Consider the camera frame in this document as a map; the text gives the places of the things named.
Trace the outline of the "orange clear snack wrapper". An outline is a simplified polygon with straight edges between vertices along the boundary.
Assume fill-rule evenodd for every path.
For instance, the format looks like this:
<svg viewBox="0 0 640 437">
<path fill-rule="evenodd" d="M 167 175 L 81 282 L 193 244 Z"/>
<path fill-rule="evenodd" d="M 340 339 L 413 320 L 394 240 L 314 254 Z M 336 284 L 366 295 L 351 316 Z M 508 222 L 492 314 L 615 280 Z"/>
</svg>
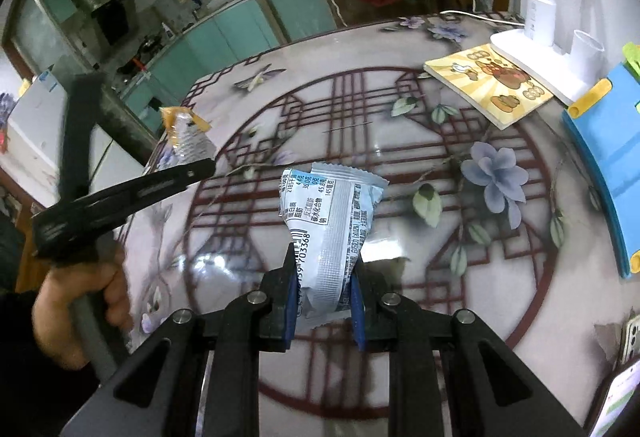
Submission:
<svg viewBox="0 0 640 437">
<path fill-rule="evenodd" d="M 207 137 L 210 125 L 206 120 L 184 106 L 161 108 L 160 115 L 167 134 L 167 146 L 160 154 L 158 168 L 166 169 L 215 157 L 217 149 Z"/>
</svg>

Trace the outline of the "silver blue snack wrapper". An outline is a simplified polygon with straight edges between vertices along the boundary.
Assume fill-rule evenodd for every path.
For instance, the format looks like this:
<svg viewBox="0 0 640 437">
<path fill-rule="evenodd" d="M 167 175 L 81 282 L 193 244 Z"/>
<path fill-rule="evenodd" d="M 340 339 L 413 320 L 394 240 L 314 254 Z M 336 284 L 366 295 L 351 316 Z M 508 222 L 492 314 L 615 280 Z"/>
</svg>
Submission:
<svg viewBox="0 0 640 437">
<path fill-rule="evenodd" d="M 370 171 L 314 163 L 280 179 L 280 210 L 296 262 L 302 327 L 350 316 L 350 279 L 388 181 Z"/>
</svg>

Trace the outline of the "teal kitchen cabinets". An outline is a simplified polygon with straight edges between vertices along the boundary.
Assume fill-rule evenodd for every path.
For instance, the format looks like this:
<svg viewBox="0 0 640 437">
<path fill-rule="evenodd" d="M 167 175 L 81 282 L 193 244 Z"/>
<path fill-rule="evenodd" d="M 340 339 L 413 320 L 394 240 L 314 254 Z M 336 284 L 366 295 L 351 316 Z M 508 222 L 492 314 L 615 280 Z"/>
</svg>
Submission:
<svg viewBox="0 0 640 437">
<path fill-rule="evenodd" d="M 146 126 L 160 126 L 153 108 L 178 104 L 197 79 L 276 48 L 279 43 L 256 0 L 210 0 L 195 19 L 190 0 L 158 0 L 153 10 L 176 33 L 120 93 Z"/>
</svg>

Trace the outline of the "white refrigerator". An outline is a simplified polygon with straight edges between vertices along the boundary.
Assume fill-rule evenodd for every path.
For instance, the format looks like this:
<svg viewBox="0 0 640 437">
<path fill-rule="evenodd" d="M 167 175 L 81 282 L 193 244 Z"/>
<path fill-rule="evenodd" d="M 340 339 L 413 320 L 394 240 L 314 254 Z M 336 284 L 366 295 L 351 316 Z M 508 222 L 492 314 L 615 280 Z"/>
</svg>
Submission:
<svg viewBox="0 0 640 437">
<path fill-rule="evenodd" d="M 45 71 L 18 99 L 8 118 L 6 152 L 1 168 L 36 202 L 49 207 L 58 201 L 66 92 Z M 90 152 L 90 191 L 115 186 L 142 174 L 143 166 L 101 127 L 93 129 Z"/>
</svg>

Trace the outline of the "smartphone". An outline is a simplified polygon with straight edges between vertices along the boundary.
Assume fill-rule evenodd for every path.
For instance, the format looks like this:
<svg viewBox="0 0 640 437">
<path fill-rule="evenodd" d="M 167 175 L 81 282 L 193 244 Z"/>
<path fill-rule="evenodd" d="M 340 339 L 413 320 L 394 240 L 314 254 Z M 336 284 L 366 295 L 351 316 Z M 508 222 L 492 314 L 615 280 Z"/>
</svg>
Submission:
<svg viewBox="0 0 640 437">
<path fill-rule="evenodd" d="M 613 371 L 602 383 L 586 423 L 588 436 L 604 436 L 639 387 L 639 358 Z"/>
</svg>

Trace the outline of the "black range hood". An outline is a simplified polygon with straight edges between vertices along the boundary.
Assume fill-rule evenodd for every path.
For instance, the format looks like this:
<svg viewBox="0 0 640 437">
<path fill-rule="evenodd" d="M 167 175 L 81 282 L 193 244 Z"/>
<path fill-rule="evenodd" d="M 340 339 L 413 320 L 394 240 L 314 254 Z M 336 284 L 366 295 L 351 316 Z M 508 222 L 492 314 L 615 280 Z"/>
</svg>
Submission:
<svg viewBox="0 0 640 437">
<path fill-rule="evenodd" d="M 84 12 L 78 36 L 90 50 L 120 46 L 138 29 L 134 0 L 78 0 Z"/>
</svg>

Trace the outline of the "yellow picture book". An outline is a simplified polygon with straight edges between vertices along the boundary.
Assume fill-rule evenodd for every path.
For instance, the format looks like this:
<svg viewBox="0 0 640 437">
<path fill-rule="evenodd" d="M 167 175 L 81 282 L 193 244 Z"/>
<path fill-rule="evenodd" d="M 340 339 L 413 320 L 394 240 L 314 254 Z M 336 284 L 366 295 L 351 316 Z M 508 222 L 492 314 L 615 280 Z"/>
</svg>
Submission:
<svg viewBox="0 0 640 437">
<path fill-rule="evenodd" d="M 541 82 L 499 56 L 489 44 L 428 60 L 424 70 L 500 130 L 518 123 L 553 98 Z"/>
</svg>

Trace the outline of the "blue green toy box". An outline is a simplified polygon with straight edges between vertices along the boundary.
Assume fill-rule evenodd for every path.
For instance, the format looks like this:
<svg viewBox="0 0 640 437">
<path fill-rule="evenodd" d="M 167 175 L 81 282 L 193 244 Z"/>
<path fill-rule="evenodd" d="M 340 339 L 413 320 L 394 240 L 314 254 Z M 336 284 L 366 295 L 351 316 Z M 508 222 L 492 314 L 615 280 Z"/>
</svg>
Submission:
<svg viewBox="0 0 640 437">
<path fill-rule="evenodd" d="M 608 220 L 618 273 L 639 273 L 639 46 L 563 113 Z"/>
</svg>

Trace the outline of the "white desk lamp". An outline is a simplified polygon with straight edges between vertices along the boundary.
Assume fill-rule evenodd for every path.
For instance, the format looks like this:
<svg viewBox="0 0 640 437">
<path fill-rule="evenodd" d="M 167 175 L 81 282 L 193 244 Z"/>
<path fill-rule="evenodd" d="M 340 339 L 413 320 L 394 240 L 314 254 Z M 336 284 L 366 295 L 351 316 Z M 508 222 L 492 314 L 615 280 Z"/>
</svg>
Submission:
<svg viewBox="0 0 640 437">
<path fill-rule="evenodd" d="M 571 105 L 597 81 L 605 48 L 583 30 L 574 30 L 570 50 L 555 45 L 555 0 L 526 0 L 525 24 L 490 38 L 499 56 L 544 84 L 560 101 Z"/>
</svg>

